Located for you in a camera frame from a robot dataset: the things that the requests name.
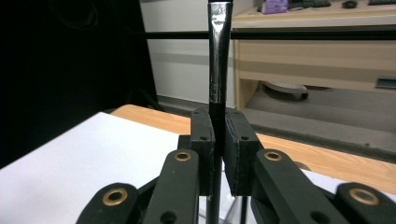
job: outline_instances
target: wooden table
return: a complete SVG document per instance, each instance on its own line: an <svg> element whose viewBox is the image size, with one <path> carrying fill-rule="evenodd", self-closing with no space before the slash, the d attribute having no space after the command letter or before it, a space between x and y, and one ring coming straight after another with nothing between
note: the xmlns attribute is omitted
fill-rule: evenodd
<svg viewBox="0 0 396 224"><path fill-rule="evenodd" d="M178 115L135 105L124 105L115 110L112 115L172 133L190 134L190 119ZM349 182L360 182L373 188L396 194L396 164L371 160L263 134L257 135L265 148L281 150L287 153L294 161L308 166L313 172Z"/></svg>

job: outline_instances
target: metal rod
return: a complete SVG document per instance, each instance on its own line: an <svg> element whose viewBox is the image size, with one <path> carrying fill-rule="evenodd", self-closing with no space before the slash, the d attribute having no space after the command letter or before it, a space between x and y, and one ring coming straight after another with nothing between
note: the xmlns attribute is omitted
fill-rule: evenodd
<svg viewBox="0 0 396 224"><path fill-rule="evenodd" d="M206 224L219 223L221 156L224 149L227 62L233 3L207 5L209 22L209 116L216 137L212 194L206 200Z"/></svg>

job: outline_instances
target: mounting hole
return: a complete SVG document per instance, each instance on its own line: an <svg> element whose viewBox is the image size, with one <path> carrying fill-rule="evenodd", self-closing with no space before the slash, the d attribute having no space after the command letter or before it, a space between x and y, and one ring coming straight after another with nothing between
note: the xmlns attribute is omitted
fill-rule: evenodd
<svg viewBox="0 0 396 224"><path fill-rule="evenodd" d="M103 196L103 203L107 206L115 206L123 203L128 197L128 192L124 188L111 189Z"/></svg>
<svg viewBox="0 0 396 224"><path fill-rule="evenodd" d="M175 159L177 161L189 161L191 159L191 155L190 155L190 153L187 153L187 152L178 152L175 155Z"/></svg>
<svg viewBox="0 0 396 224"><path fill-rule="evenodd" d="M264 157L270 161L280 161L282 160L282 156L279 155L277 152L265 152Z"/></svg>
<svg viewBox="0 0 396 224"><path fill-rule="evenodd" d="M330 223L329 218L325 214L323 214L321 212L317 212L317 211L312 212L311 213L311 217L312 217L312 219L314 219L314 221L316 223L319 223L319 224L328 224L328 223Z"/></svg>
<svg viewBox="0 0 396 224"><path fill-rule="evenodd" d="M177 216L174 212L167 211L161 215L162 224L173 224L176 222L176 220L177 220Z"/></svg>
<svg viewBox="0 0 396 224"><path fill-rule="evenodd" d="M366 189L350 189L350 196L360 203L367 205L378 205L379 199L372 192Z"/></svg>

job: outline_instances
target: purple object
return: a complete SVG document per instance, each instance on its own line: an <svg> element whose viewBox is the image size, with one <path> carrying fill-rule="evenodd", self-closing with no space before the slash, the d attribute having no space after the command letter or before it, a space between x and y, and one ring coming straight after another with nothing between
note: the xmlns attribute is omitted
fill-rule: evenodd
<svg viewBox="0 0 396 224"><path fill-rule="evenodd" d="M288 0L266 0L264 4L264 14L284 13L289 7Z"/></svg>

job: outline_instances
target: wooden surface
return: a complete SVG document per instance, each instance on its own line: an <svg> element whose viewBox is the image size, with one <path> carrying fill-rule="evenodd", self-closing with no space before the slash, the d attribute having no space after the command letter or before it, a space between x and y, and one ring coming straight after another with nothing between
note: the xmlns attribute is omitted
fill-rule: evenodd
<svg viewBox="0 0 396 224"><path fill-rule="evenodd" d="M125 105L112 115L163 129L172 133L190 134L190 119L135 105ZM296 143L258 134L266 148L287 153L294 161L307 165L313 172L355 181L396 194L396 164L349 155L322 147Z"/></svg>
<svg viewBox="0 0 396 224"><path fill-rule="evenodd" d="M333 0L330 7L306 8L264 15L251 8L233 17L233 28L331 27L396 24L396 5L368 6L358 0L356 8L342 8L344 0Z"/></svg>

